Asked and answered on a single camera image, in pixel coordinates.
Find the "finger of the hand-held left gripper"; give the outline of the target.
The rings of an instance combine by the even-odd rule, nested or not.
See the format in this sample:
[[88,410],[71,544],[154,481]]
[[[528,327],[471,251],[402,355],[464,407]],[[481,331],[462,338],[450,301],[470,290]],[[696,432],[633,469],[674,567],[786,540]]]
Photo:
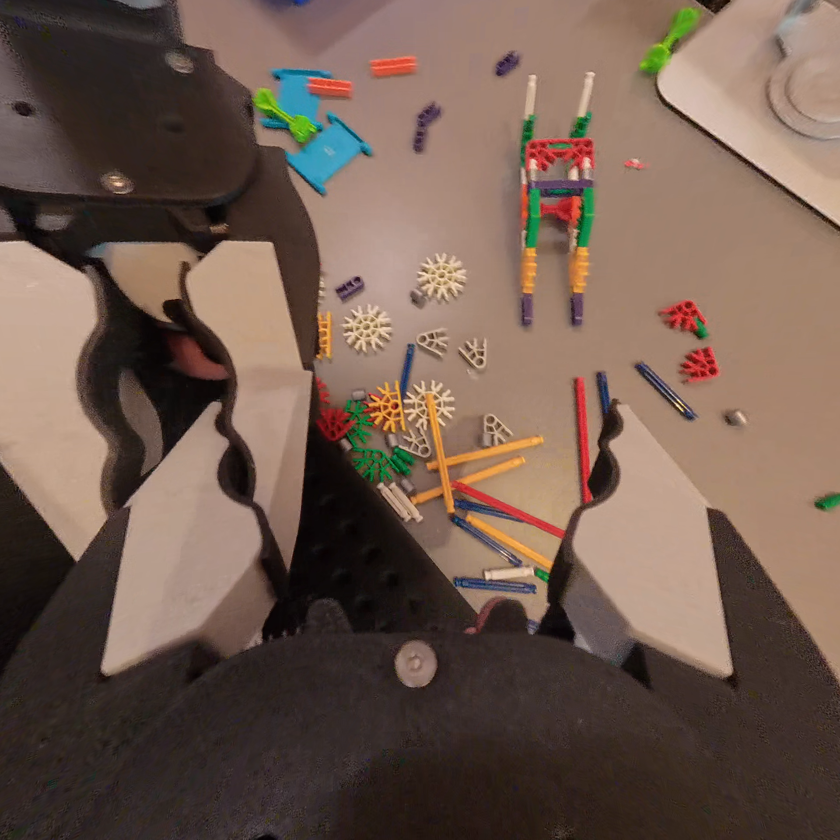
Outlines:
[[312,373],[301,360],[275,250],[217,245],[182,263],[179,297],[164,302],[182,328],[179,361],[206,357],[225,372],[223,392],[171,456],[194,495],[187,556],[204,571],[284,571],[301,514]]
[[102,327],[87,273],[29,243],[2,243],[2,467],[73,560],[106,521],[127,453],[88,391]]

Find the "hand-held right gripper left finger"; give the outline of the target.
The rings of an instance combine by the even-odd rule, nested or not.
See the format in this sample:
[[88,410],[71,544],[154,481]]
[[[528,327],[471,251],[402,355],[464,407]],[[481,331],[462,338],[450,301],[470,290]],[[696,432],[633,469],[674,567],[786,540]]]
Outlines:
[[198,417],[129,501],[105,676],[186,642],[235,654],[268,615],[256,513],[219,483],[228,447],[216,427],[220,408]]

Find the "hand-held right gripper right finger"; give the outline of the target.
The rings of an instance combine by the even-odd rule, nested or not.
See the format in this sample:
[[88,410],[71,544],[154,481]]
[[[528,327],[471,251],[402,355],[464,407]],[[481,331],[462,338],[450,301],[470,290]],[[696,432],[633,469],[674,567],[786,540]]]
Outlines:
[[550,577],[579,645],[614,665],[649,648],[733,674],[707,500],[629,405],[613,401]]

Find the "red toy connector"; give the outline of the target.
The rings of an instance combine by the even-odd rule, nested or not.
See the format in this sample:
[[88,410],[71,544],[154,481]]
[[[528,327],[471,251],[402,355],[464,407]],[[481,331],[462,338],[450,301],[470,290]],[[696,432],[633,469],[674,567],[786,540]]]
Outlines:
[[694,333],[695,320],[701,319],[706,325],[707,320],[691,299],[684,299],[670,307],[658,310],[658,315],[669,329]]
[[700,347],[686,354],[679,366],[679,373],[684,383],[708,382],[719,377],[721,372],[714,350]]

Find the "colourful toy construction model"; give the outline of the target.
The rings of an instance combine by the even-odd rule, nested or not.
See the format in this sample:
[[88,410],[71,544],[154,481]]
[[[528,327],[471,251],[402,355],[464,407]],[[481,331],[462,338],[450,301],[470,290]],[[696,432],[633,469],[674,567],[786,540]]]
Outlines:
[[539,138],[538,77],[528,77],[519,144],[520,321],[526,328],[535,312],[539,238],[550,220],[563,226],[567,237],[570,324],[579,328],[584,322],[595,218],[595,145],[589,135],[594,84],[595,73],[586,71],[568,136]]

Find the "person's left hand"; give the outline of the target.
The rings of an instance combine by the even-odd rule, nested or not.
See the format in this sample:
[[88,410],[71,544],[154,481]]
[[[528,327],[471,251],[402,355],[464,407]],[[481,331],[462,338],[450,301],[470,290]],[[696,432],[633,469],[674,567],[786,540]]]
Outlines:
[[203,382],[224,382],[226,368],[208,357],[199,342],[186,332],[165,332],[165,342],[172,357],[172,366],[185,376]]

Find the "pile of colourful toy connectors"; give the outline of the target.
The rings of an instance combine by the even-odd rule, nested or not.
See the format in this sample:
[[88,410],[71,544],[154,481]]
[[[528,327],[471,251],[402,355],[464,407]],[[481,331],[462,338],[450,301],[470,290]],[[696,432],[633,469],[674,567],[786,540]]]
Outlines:
[[[331,361],[332,314],[317,311],[316,323],[315,361]],[[391,317],[373,304],[352,308],[340,325],[349,348],[362,355],[383,350],[392,337],[392,330]],[[401,372],[394,382],[376,385],[372,391],[364,388],[353,391],[342,405],[333,403],[328,387],[317,377],[318,430],[329,441],[341,445],[360,475],[371,483],[409,476],[419,459],[432,456],[427,437],[427,393],[432,394],[436,407],[443,411],[442,422],[453,415],[454,400],[441,385],[411,387],[410,381],[405,397],[401,397]],[[377,431],[383,437],[385,448],[371,445],[372,435]]]

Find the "blue toy panel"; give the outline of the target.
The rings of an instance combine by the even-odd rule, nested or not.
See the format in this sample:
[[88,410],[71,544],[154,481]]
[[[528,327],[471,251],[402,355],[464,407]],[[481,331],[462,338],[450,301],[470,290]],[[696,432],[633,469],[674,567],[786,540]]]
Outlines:
[[300,68],[273,69],[271,74],[279,81],[277,101],[281,111],[292,117],[303,116],[313,122],[317,130],[322,129],[318,121],[321,98],[309,90],[310,79],[332,79],[333,75],[326,70],[312,70]]
[[327,181],[359,154],[372,156],[372,147],[334,112],[327,125],[299,151],[287,154],[288,166],[318,194],[327,193]]

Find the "white snowflake toy connector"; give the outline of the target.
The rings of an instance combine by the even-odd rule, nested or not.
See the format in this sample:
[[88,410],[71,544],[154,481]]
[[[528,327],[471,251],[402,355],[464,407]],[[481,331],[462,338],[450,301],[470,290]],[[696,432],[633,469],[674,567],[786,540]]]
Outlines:
[[449,302],[465,290],[467,270],[458,257],[435,254],[420,265],[416,280],[419,291],[427,300]]

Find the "lime green toy piece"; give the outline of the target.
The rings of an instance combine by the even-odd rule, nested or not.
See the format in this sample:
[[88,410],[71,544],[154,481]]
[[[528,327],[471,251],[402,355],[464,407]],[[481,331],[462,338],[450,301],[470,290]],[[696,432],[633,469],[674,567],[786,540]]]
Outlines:
[[648,75],[659,73],[670,62],[674,48],[698,27],[702,12],[696,7],[683,7],[672,17],[665,37],[648,48],[638,70]]
[[252,104],[268,128],[287,130],[299,145],[307,144],[322,126],[303,114],[289,114],[280,108],[274,94],[267,88],[259,88],[252,95]]

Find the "pile of colourful toy rods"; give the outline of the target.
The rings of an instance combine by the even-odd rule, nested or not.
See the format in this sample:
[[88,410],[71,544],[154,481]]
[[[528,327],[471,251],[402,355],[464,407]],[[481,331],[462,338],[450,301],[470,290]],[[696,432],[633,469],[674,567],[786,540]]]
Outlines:
[[[446,466],[448,468],[463,466],[495,455],[504,455],[525,448],[532,448],[542,442],[543,438],[540,436],[512,440],[498,446],[447,458]],[[457,529],[478,540],[507,564],[499,569],[486,570],[481,579],[469,578],[467,580],[466,578],[456,577],[457,579],[454,579],[456,587],[475,591],[530,595],[537,592],[537,586],[532,580],[539,580],[546,584],[549,582],[553,567],[552,560],[476,516],[479,514],[526,524],[562,541],[565,534],[562,528],[476,489],[476,484],[481,481],[506,474],[524,464],[525,458],[517,455],[464,475],[459,479],[450,480],[450,489],[455,494],[451,499],[454,511],[450,511],[451,522]],[[418,506],[445,495],[443,484],[428,491],[416,493],[413,496],[408,496],[403,491],[403,486],[393,481],[387,485],[380,482],[377,489],[385,502],[404,522],[420,522],[423,517],[418,510]]]

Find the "silver monitor stand base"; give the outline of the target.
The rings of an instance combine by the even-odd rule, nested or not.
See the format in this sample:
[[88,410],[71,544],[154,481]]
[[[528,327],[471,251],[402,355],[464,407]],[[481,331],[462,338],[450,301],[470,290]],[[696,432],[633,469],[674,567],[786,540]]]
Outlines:
[[839,225],[838,2],[729,2],[656,85],[670,107]]

